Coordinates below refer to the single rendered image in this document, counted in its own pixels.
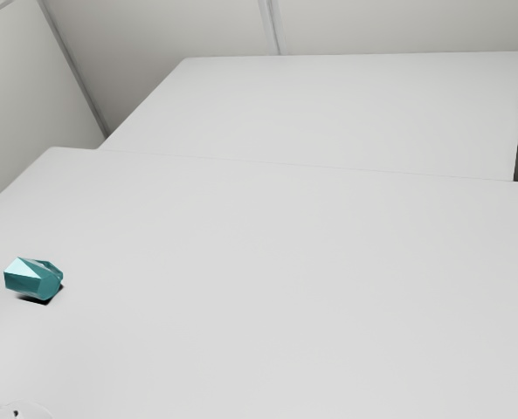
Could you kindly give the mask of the teal faceted mug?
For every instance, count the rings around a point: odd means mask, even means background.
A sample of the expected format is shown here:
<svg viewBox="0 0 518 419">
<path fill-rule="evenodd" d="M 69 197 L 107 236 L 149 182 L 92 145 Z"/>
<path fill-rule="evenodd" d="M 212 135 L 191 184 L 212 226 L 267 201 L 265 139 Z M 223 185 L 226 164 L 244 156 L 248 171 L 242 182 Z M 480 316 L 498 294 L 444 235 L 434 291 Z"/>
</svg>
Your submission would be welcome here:
<svg viewBox="0 0 518 419">
<path fill-rule="evenodd" d="M 64 273 L 49 261 L 15 258 L 3 271 L 5 287 L 41 301 L 53 298 Z"/>
</svg>

